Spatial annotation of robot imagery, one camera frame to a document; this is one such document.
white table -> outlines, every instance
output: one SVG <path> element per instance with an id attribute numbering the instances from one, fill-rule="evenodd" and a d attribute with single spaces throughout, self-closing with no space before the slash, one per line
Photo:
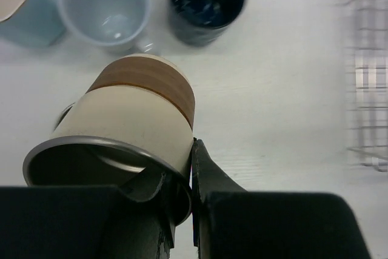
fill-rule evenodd
<path id="1" fill-rule="evenodd" d="M 167 0 L 153 0 L 149 32 L 188 76 L 195 136 L 248 190 L 338 193 L 352 206 L 374 258 L 387 258 L 388 178 L 355 166 L 345 149 L 339 0 L 248 0 L 209 47 L 177 41 Z M 58 113 L 117 56 L 73 36 L 49 49 L 0 42 L 0 183 L 25 185 L 22 162 Z M 176 231 L 174 258 L 197 258 L 192 222 Z"/>

blue mug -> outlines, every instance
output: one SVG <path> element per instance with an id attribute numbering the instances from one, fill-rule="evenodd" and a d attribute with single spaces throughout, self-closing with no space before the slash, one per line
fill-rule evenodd
<path id="1" fill-rule="evenodd" d="M 245 0 L 170 0 L 169 24 L 182 42 L 202 47 L 237 18 Z"/>
<path id="2" fill-rule="evenodd" d="M 56 0 L 0 0 L 0 37 L 27 47 L 45 47 L 64 32 Z"/>

dish rack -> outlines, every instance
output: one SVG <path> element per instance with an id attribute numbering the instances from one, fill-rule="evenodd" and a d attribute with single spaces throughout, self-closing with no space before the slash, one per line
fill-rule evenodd
<path id="1" fill-rule="evenodd" d="M 346 2 L 347 114 L 362 165 L 388 171 L 388 0 Z"/>

navy mug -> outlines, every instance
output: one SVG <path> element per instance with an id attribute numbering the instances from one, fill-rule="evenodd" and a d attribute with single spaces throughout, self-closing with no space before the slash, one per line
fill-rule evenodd
<path id="1" fill-rule="evenodd" d="M 203 47 L 241 13 L 245 0 L 170 0 L 169 24 L 182 42 Z"/>

cream mug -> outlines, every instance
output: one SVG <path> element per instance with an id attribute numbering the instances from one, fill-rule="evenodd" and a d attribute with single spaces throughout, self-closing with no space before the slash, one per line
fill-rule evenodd
<path id="1" fill-rule="evenodd" d="M 24 178 L 29 185 L 122 185 L 153 163 L 175 174 L 190 201 L 194 109 L 193 90 L 171 62 L 147 54 L 116 60 L 27 155 Z"/>
<path id="2" fill-rule="evenodd" d="M 56 0 L 0 0 L 0 38 L 25 47 L 46 47 L 64 32 Z"/>

